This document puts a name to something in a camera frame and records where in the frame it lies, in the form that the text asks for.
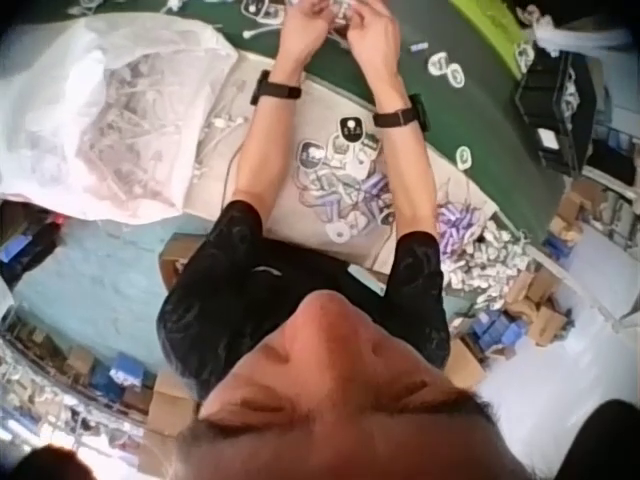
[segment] black bin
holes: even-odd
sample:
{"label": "black bin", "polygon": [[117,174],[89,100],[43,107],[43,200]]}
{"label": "black bin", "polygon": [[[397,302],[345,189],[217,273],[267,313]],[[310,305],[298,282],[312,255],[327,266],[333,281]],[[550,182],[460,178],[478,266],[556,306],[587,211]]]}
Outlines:
{"label": "black bin", "polygon": [[[597,99],[584,55],[560,52],[552,57],[536,47],[535,60],[522,77],[515,101],[536,139],[542,164],[571,177],[578,177],[587,157],[593,133]],[[580,97],[571,127],[562,114],[561,103],[569,71],[575,74]],[[555,145],[545,145],[543,138]]]}

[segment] plastic bag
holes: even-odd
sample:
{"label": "plastic bag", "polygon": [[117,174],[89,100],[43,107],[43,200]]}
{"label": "plastic bag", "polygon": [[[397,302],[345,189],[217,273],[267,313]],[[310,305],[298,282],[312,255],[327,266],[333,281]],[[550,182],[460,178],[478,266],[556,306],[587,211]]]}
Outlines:
{"label": "plastic bag", "polygon": [[21,26],[0,51],[0,196],[131,224],[182,212],[235,49],[153,13]]}

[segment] blue floor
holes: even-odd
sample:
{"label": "blue floor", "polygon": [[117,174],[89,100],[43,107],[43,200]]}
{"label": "blue floor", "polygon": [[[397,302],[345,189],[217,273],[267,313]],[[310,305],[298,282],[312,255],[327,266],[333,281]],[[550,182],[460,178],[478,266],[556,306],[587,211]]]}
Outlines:
{"label": "blue floor", "polygon": [[[106,362],[122,351],[155,372],[164,365],[155,319],[166,295],[158,255],[174,232],[210,227],[190,215],[135,227],[69,220],[64,244],[22,279],[16,302],[61,346],[84,345]],[[467,306],[445,298],[450,314]]]}

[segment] green table surface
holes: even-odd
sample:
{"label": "green table surface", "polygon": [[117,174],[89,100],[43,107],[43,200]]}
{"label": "green table surface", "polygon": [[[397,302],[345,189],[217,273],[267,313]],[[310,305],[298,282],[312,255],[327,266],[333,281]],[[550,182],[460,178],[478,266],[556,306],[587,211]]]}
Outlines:
{"label": "green table surface", "polygon": [[[73,0],[37,0],[23,22],[68,20]],[[562,178],[539,165],[534,140],[513,102],[516,78],[496,49],[456,8],[442,0],[389,0],[398,18],[406,48],[400,72],[411,93],[418,93],[431,122],[428,142],[449,159],[460,146],[471,150],[469,176],[491,197],[517,227],[534,241],[545,235],[563,192]],[[107,0],[96,13],[159,11],[162,0]],[[189,0],[178,14],[218,28],[238,49],[273,57],[278,32],[242,37],[260,25],[240,12],[239,2],[206,3]],[[428,42],[426,50],[411,53],[409,45]],[[446,76],[428,73],[426,61],[446,51],[465,74],[462,88],[453,88]],[[328,41],[307,71],[366,102],[371,95],[350,53]]]}

